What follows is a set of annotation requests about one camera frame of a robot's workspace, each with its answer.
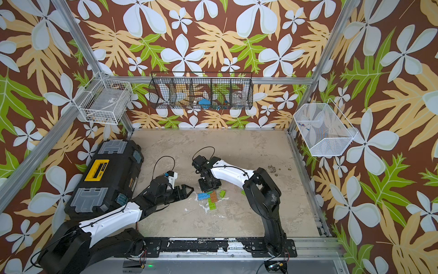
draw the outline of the white flower print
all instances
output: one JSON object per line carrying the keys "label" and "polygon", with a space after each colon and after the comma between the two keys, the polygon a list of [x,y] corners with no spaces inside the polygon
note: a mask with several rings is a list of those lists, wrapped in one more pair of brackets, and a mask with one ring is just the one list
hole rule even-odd
{"label": "white flower print", "polygon": [[415,30],[415,25],[409,25],[405,27],[397,38],[397,47],[400,52],[390,51],[380,60],[380,64],[384,67],[389,66],[394,63],[397,59],[397,63],[392,67],[391,73],[388,76],[388,83],[393,81],[403,69],[403,62],[405,63],[405,71],[411,75],[417,75],[423,72],[423,68],[418,59],[409,56],[408,54],[421,50],[432,42],[433,38],[437,33],[436,28],[425,29],[412,43],[412,45],[407,48],[411,39],[413,32]]}
{"label": "white flower print", "polygon": [[178,127],[179,128],[206,128],[206,127],[208,127],[208,123],[200,123],[197,125],[198,117],[196,117],[194,115],[190,116],[189,122],[190,122],[190,124],[187,122],[181,122],[178,124]]}
{"label": "white flower print", "polygon": [[381,32],[377,27],[371,26],[371,24],[377,23],[386,17],[388,17],[392,11],[396,8],[400,0],[382,0],[375,9],[374,14],[371,14],[377,3],[376,0],[365,0],[365,21],[364,22],[351,22],[344,29],[345,39],[351,39],[350,45],[345,53],[344,63],[350,61],[357,47],[359,46],[362,38],[365,35],[364,40],[364,55],[372,56],[376,53],[377,48],[380,44]]}
{"label": "white flower print", "polygon": [[[106,50],[104,50],[104,49],[94,50],[93,55],[94,55],[94,57],[96,57],[97,61],[103,61],[103,60],[105,60],[105,57],[106,57]],[[98,62],[98,64],[99,64],[100,69],[103,72],[105,72],[105,74],[114,76],[114,73],[111,71],[111,69],[107,65],[105,65],[102,62]],[[87,66],[87,70],[89,70],[89,71],[91,70],[90,65]]]}
{"label": "white flower print", "polygon": [[143,105],[140,103],[140,102],[137,102],[137,100],[138,100],[138,94],[132,94],[132,96],[131,96],[131,101],[129,101],[128,102],[128,105],[126,105],[126,107],[129,109],[129,110],[133,110],[134,109],[134,106],[136,107],[136,108],[142,108],[143,107]]}
{"label": "white flower print", "polygon": [[301,25],[305,22],[304,19],[299,18],[303,14],[304,8],[300,7],[297,10],[297,13],[294,14],[293,11],[287,11],[284,17],[290,19],[291,21],[287,21],[283,23],[282,29],[287,29],[292,25],[292,33],[295,34],[297,31],[297,25]]}
{"label": "white flower print", "polygon": [[[312,191],[315,192],[315,179],[313,178],[310,180],[310,187],[312,188]],[[324,205],[324,199],[320,194],[315,194],[315,199],[320,207]]]}
{"label": "white flower print", "polygon": [[42,268],[35,267],[32,265],[32,263],[38,266],[38,264],[36,263],[38,256],[36,254],[39,253],[40,251],[41,248],[37,248],[32,252],[24,268],[19,258],[14,258],[9,260],[6,264],[6,267],[4,268],[4,273],[5,274],[38,274],[39,272],[42,271]]}
{"label": "white flower print", "polygon": [[345,88],[338,87],[339,96],[335,97],[335,103],[338,103],[339,108],[344,105],[344,101],[348,102],[351,99],[350,94],[345,94],[347,92],[348,86]]}
{"label": "white flower print", "polygon": [[114,132],[115,134],[120,134],[120,129],[117,125],[110,125],[105,124],[105,127],[103,128],[103,140],[106,141],[111,135],[111,132]]}
{"label": "white flower print", "polygon": [[347,181],[347,200],[345,200],[339,188],[330,184],[330,190],[333,197],[344,206],[336,205],[333,211],[333,218],[341,220],[347,214],[348,217],[348,233],[356,245],[362,241],[362,230],[356,217],[369,228],[375,227],[380,223],[380,211],[375,204],[363,203],[358,206],[353,206],[354,201],[359,196],[362,188],[355,176],[352,176]]}
{"label": "white flower print", "polygon": [[39,228],[39,223],[34,223],[32,227],[28,230],[29,225],[30,225],[30,221],[27,219],[24,220],[21,223],[22,234],[14,233],[6,237],[6,241],[15,242],[12,246],[12,253],[14,253],[21,246],[22,243],[25,244],[25,247],[29,247],[32,245],[33,238],[30,235],[37,232]]}
{"label": "white flower print", "polygon": [[132,66],[129,66],[129,70],[130,71],[138,70],[138,73],[140,73],[140,75],[143,72],[143,70],[148,68],[145,65],[140,65],[140,63],[142,62],[140,57],[137,57],[135,61],[134,61],[134,59],[128,57],[128,62],[132,65]]}
{"label": "white flower print", "polygon": [[237,63],[237,57],[233,57],[232,62],[230,62],[230,60],[228,58],[224,58],[223,59],[224,66],[220,68],[220,71],[226,72],[229,70],[230,72],[233,72],[233,71],[240,69],[240,67],[235,65],[235,63]]}
{"label": "white flower print", "polygon": [[242,12],[236,21],[237,34],[240,37],[247,38],[254,27],[255,16],[257,11],[260,11],[260,29],[264,34],[274,33],[277,29],[277,16],[275,13],[264,6],[269,2],[276,0],[233,0],[239,6],[249,6],[247,10]]}
{"label": "white flower print", "polygon": [[91,0],[79,0],[78,13],[82,17],[82,19],[87,20],[90,18],[88,10],[85,6],[87,6],[96,17],[102,16],[102,11],[96,3]]}
{"label": "white flower print", "polygon": [[325,167],[325,169],[327,171],[330,170],[330,166],[329,166],[329,161],[327,161],[327,159],[331,159],[332,156],[325,156],[325,157],[321,157],[321,159],[319,160],[319,168]]}
{"label": "white flower print", "polygon": [[177,29],[181,25],[181,29],[185,34],[187,34],[187,26],[192,23],[192,20],[184,18],[186,16],[186,8],[180,8],[180,14],[177,11],[169,11],[169,16],[178,21],[172,22],[172,28]]}
{"label": "white flower print", "polygon": [[27,141],[27,149],[32,150],[35,148],[35,145],[32,144],[31,141],[42,139],[42,135],[38,131],[32,133],[32,131],[35,129],[35,123],[32,120],[29,120],[26,123],[26,132],[19,127],[14,126],[14,128],[18,137],[15,138],[13,146],[19,146]]}
{"label": "white flower print", "polygon": [[310,20],[315,20],[316,18],[319,17],[319,14],[321,13],[322,10],[322,5],[324,4],[325,4],[325,8],[324,8],[325,18],[328,18],[333,15],[336,9],[336,3],[332,0],[322,0],[310,12],[310,16],[309,16]]}
{"label": "white flower print", "polygon": [[301,55],[303,55],[304,50],[294,50],[285,55],[286,51],[292,45],[292,36],[287,34],[284,36],[280,42],[278,42],[278,53],[277,54],[273,49],[264,49],[258,55],[258,60],[260,62],[266,63],[270,61],[275,61],[275,63],[267,66],[263,70],[264,77],[271,77],[275,74],[278,69],[278,65],[281,65],[281,69],[286,76],[292,76],[293,74],[293,65],[288,63],[287,61],[295,61]]}
{"label": "white flower print", "polygon": [[[360,122],[360,130],[362,131],[363,138],[360,134],[357,134],[353,139],[354,142],[361,144],[361,146],[354,146],[348,149],[347,162],[352,164],[357,163],[363,153],[365,168],[374,175],[380,175],[385,171],[385,164],[370,147],[373,146],[381,150],[392,150],[399,141],[399,136],[389,130],[384,130],[368,140],[372,126],[373,113],[371,109],[368,108]],[[356,130],[355,128],[348,129],[353,136],[356,134]]]}
{"label": "white flower print", "polygon": [[93,124],[94,124],[93,122],[90,122],[89,126],[87,124],[84,124],[84,128],[87,131],[85,133],[85,136],[94,139],[94,137],[95,137],[94,132],[97,131],[97,125],[93,126]]}
{"label": "white flower print", "polygon": [[140,17],[140,10],[146,17],[151,30],[155,33],[166,33],[167,27],[163,17],[153,9],[145,6],[147,2],[153,0],[112,0],[118,5],[132,5],[123,15],[123,23],[126,29],[135,37],[143,36],[143,23]]}
{"label": "white flower print", "polygon": [[367,259],[362,259],[362,263],[370,274],[385,274],[389,270],[388,263],[380,256],[374,259],[374,264],[376,265],[375,268]]}
{"label": "white flower print", "polygon": [[[84,87],[78,88],[78,91],[73,97],[73,81],[65,73],[61,75],[61,86],[67,97],[64,97],[59,93],[54,93],[54,92],[44,93],[43,96],[52,105],[59,107],[65,105],[61,109],[61,116],[62,116],[70,107],[76,107],[75,101],[79,97],[79,95],[84,91]],[[85,122],[85,119],[83,118],[82,114],[78,114],[78,120],[81,122]]]}
{"label": "white flower print", "polygon": [[204,19],[204,5],[207,8],[207,12],[211,18],[218,16],[218,5],[211,0],[200,0],[199,4],[194,9],[194,17],[196,20],[200,21]]}
{"label": "white flower print", "polygon": [[93,157],[94,153],[96,153],[98,145],[98,143],[94,143],[93,147],[90,149],[90,143],[87,140],[84,140],[82,142],[82,147],[85,149],[85,152],[79,151],[78,159],[81,161],[87,159],[85,163],[88,165],[91,161],[91,157]]}
{"label": "white flower print", "polygon": [[49,47],[50,36],[54,45],[62,51],[65,55],[70,56],[70,50],[62,38],[61,34],[55,27],[55,23],[65,32],[70,32],[64,18],[57,10],[49,13],[50,0],[37,1],[41,10],[39,10],[32,0],[12,0],[12,3],[19,7],[22,11],[32,14],[37,17],[41,17],[41,20],[32,30],[32,45],[36,50],[45,50]]}
{"label": "white flower print", "polygon": [[289,92],[285,91],[283,94],[283,97],[276,97],[275,98],[276,102],[281,102],[281,104],[278,105],[277,109],[282,110],[285,105],[288,109],[293,108],[294,103],[292,101],[295,100],[296,98],[298,98],[298,94],[292,94],[289,97]]}
{"label": "white flower print", "polygon": [[194,115],[197,115],[199,111],[201,111],[201,110],[198,109],[198,108],[190,108],[189,107],[188,110],[187,110],[187,113],[192,113],[193,112]]}
{"label": "white flower print", "polygon": [[258,124],[251,122],[251,123],[246,124],[245,128],[273,128],[277,125],[276,123],[266,124],[267,121],[268,121],[268,117],[263,116],[263,117],[260,117],[260,119],[258,120]]}
{"label": "white flower print", "polygon": [[[0,178],[0,188],[1,188],[1,179],[5,179],[3,181],[6,181],[6,178]],[[1,213],[0,214],[0,236],[3,236],[6,233],[9,233],[11,231],[12,231],[12,217],[7,213]]]}
{"label": "white flower print", "polygon": [[347,173],[348,169],[346,166],[343,166],[342,164],[344,163],[345,160],[345,156],[342,156],[340,159],[339,157],[335,157],[335,161],[336,163],[333,164],[333,170],[337,170],[338,171],[338,176],[339,178],[342,178],[342,172]]}
{"label": "white flower print", "polygon": [[15,21],[15,15],[12,13],[12,11],[8,10],[0,10],[0,28],[2,30],[6,29],[6,20],[9,22]]}
{"label": "white flower print", "polygon": [[190,71],[194,72],[197,76],[202,76],[202,69],[197,63],[193,63],[190,61],[199,61],[202,56],[204,56],[205,50],[195,50],[187,54],[186,52],[189,48],[189,40],[184,36],[184,34],[178,35],[175,40],[175,45],[179,54],[173,49],[163,49],[161,52],[161,59],[165,62],[174,62],[180,61],[175,67],[173,67],[173,75],[177,77],[184,76],[184,71],[186,70],[187,65]]}
{"label": "white flower print", "polygon": [[[1,41],[0,42],[0,52],[11,54],[14,53],[17,50],[17,44],[12,41]],[[13,71],[20,72],[20,69],[17,66],[17,63],[10,58],[9,56],[6,56],[4,54],[0,53],[0,62],[2,62],[5,66],[10,68]]]}
{"label": "white flower print", "polygon": [[417,198],[423,208],[414,204],[409,204],[406,206],[406,209],[411,214],[421,212],[420,216],[424,216],[424,218],[421,220],[420,226],[424,232],[436,231],[437,229],[432,219],[435,219],[435,221],[438,222],[438,215],[436,214],[438,213],[438,203],[432,203],[431,208],[431,201],[429,198],[419,191],[417,191]]}
{"label": "white flower print", "polygon": [[274,105],[272,105],[272,104],[270,104],[269,106],[262,106],[261,109],[263,109],[263,110],[260,111],[260,114],[266,113],[266,115],[268,115],[268,116],[271,112],[273,112],[275,110]]}
{"label": "white flower print", "polygon": [[[257,108],[254,106],[254,104],[256,104],[256,102],[263,100],[264,98],[266,98],[268,95],[266,93],[254,93],[253,97],[252,97],[252,101],[253,101],[253,106],[248,110],[245,109],[245,113],[248,116],[254,116],[257,114]],[[237,118],[240,116],[242,110],[230,110],[230,116]]]}
{"label": "white flower print", "polygon": [[[159,83],[158,86],[159,86],[159,89],[161,90],[162,98],[159,98],[158,95],[156,95],[155,93],[147,93],[147,94],[145,94],[146,99],[148,99],[149,102],[158,103],[158,104],[165,103],[165,104],[170,105],[170,103],[169,103],[169,100],[170,100],[169,87],[166,86],[166,84],[162,84],[162,83]],[[185,93],[176,93],[176,96],[177,96],[176,97],[177,102],[184,100],[186,98]],[[178,115],[178,116],[184,115],[184,110],[182,110],[182,109],[171,108],[170,110],[175,115]],[[167,108],[157,108],[156,112],[161,117],[167,117],[167,115],[169,114]]]}
{"label": "white flower print", "polygon": [[321,76],[319,76],[318,79],[318,90],[319,92],[324,92],[325,89],[327,88],[327,79],[325,79],[324,77],[322,77],[323,74],[329,73],[332,70],[332,66],[333,66],[333,59],[329,59],[327,61],[327,63],[325,63],[322,71],[321,71]]}
{"label": "white flower print", "polygon": [[67,174],[62,167],[53,166],[49,168],[45,176],[49,184],[58,191],[58,194],[38,192],[30,201],[28,209],[33,213],[42,213],[58,203],[52,220],[52,231],[55,234],[56,230],[65,220],[65,203],[71,198],[71,195],[68,195],[68,193],[74,191],[79,180],[82,178],[82,174],[73,175],[67,187],[65,187]]}

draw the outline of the metal rail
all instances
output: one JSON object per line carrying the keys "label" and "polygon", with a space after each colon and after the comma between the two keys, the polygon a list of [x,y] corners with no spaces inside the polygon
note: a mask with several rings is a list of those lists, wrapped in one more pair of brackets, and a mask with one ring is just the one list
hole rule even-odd
{"label": "metal rail", "polygon": [[[109,76],[108,78],[112,80],[127,81],[131,84],[148,84],[152,80],[152,77],[148,76]],[[255,85],[310,85],[313,80],[310,77],[253,77],[252,82]]]}

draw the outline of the black toolbox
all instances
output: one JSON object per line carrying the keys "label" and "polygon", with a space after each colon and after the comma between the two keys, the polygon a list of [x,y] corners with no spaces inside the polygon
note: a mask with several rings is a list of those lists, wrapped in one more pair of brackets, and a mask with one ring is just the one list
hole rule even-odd
{"label": "black toolbox", "polygon": [[131,140],[102,142],[67,202],[65,213],[88,220],[124,206],[132,198],[144,157]]}

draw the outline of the white wire basket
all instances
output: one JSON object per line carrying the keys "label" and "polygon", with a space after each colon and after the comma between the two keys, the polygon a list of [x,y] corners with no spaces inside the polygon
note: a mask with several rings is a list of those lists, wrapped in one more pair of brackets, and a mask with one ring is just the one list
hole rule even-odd
{"label": "white wire basket", "polygon": [[358,134],[342,111],[335,107],[351,126],[350,129],[347,129],[328,103],[304,104],[293,115],[312,156],[341,156]]}
{"label": "white wire basket", "polygon": [[[90,85],[93,80],[97,80],[97,84]],[[76,104],[84,119],[87,122],[118,125],[131,101],[131,84],[102,78],[100,74],[95,75],[89,83],[87,86],[91,86],[91,90],[85,89],[87,96],[80,104]]]}

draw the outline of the brown wall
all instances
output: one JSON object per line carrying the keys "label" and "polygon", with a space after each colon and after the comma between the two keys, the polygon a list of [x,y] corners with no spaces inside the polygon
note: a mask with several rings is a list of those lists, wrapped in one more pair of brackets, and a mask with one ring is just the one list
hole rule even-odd
{"label": "brown wall", "polygon": [[[0,87],[5,92],[0,95],[2,184],[58,121],[63,113],[61,110],[70,104],[69,97],[74,97],[79,86],[92,76],[91,71],[86,70],[85,60],[78,58],[77,48],[69,43],[72,37],[60,27],[64,25],[56,19],[53,5],[49,1],[33,3],[35,9],[30,9],[30,4],[21,0],[5,0],[0,6],[5,21],[3,25],[0,19],[3,41],[0,51],[8,56],[0,57]],[[50,5],[47,14],[39,3]],[[51,14],[49,18],[55,18],[51,22],[56,31],[48,32],[47,39],[33,42],[32,31],[42,16],[48,14]],[[37,36],[44,38],[44,33]],[[120,132],[118,127],[113,127],[112,131],[109,126],[95,124],[91,126],[93,134],[88,128],[89,123],[76,119],[0,215],[0,271],[11,274],[28,269],[31,255],[68,219],[64,204],[82,174],[87,144],[92,151],[92,147],[103,139],[122,138],[122,134],[114,133]],[[40,271],[32,267],[26,273]]]}
{"label": "brown wall", "polygon": [[[437,273],[438,8],[372,2],[354,11],[323,74],[329,85],[312,98],[335,100],[359,135],[341,157],[311,157],[297,143],[350,273]],[[405,52],[403,66],[390,62]]]}

